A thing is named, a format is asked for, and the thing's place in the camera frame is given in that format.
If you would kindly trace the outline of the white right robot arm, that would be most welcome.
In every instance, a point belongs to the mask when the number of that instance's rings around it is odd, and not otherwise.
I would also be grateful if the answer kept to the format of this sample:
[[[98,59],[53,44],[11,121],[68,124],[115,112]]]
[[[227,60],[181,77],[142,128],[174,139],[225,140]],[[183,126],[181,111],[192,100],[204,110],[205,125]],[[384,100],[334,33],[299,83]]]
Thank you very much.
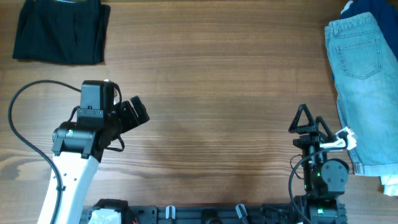
[[[314,118],[305,104],[298,107],[289,132],[299,135],[293,145],[302,150],[302,159],[292,168],[288,182],[289,223],[347,223],[345,205],[338,197],[345,193],[349,166],[341,159],[328,158],[329,152],[347,148],[347,135],[333,134],[324,119]],[[303,168],[305,195],[295,196],[292,181],[299,167]]]

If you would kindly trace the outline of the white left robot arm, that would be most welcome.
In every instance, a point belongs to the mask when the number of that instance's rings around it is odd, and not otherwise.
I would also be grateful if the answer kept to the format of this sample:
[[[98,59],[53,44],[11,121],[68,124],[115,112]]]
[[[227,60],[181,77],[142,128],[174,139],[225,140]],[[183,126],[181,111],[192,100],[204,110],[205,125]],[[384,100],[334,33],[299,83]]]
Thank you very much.
[[[115,102],[117,84],[86,80],[81,85],[76,121],[65,121],[53,132],[51,179],[39,223],[78,223],[104,150],[121,135],[149,120],[138,96]]]

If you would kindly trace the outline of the black shorts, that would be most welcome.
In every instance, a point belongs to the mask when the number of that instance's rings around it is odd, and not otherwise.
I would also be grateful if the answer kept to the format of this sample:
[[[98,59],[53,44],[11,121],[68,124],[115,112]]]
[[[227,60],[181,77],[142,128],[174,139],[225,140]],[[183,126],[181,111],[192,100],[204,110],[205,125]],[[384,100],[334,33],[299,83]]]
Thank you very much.
[[[99,0],[26,1],[12,57],[67,65],[102,63],[110,12]]]

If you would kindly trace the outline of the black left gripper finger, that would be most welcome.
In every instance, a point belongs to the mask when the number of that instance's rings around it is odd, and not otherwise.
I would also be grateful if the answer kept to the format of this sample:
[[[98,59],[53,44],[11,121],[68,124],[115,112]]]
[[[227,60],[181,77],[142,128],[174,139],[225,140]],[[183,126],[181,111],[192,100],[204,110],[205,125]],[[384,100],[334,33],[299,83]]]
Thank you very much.
[[[121,120],[121,130],[130,131],[136,128],[139,124],[137,122],[136,113],[128,101],[123,101],[119,108],[119,118]]]
[[[147,114],[146,107],[142,103],[141,99],[138,96],[134,96],[130,99],[130,101],[132,103],[132,107],[134,108],[137,121],[148,122],[150,118]]]

